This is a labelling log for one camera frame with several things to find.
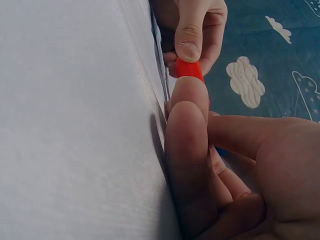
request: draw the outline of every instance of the hand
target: hand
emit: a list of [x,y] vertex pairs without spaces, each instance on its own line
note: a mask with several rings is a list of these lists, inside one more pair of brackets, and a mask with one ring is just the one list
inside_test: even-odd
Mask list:
[[[217,116],[208,110],[205,85],[193,77],[177,81],[169,111],[168,178],[186,239],[320,239],[318,123]],[[259,194],[212,145],[236,155],[231,164],[255,181]]]
[[207,74],[220,55],[227,6],[224,0],[150,0],[162,35],[164,61],[176,77],[174,61],[199,60]]

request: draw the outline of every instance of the blue patterned fabric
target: blue patterned fabric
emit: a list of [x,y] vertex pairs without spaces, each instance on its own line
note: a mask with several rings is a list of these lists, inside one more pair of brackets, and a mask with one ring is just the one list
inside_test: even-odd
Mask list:
[[320,0],[226,0],[219,59],[205,77],[220,114],[320,121]]

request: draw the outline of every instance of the white fabric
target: white fabric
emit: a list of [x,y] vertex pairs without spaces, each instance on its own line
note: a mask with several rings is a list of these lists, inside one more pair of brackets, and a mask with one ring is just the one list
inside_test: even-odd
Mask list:
[[148,0],[0,1],[0,239],[178,239]]

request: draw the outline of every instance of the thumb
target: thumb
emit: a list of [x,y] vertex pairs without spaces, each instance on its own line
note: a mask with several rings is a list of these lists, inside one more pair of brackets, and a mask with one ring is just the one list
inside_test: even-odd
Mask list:
[[175,51],[188,63],[199,60],[203,43],[203,23],[208,11],[207,0],[178,0],[179,24],[175,32]]

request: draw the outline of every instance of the red object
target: red object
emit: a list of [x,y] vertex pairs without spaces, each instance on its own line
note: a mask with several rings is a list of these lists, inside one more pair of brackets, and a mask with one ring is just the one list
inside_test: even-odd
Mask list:
[[189,76],[189,77],[196,77],[200,79],[202,82],[205,82],[205,78],[201,72],[199,62],[185,62],[182,61],[179,57],[176,60],[176,72],[178,77]]

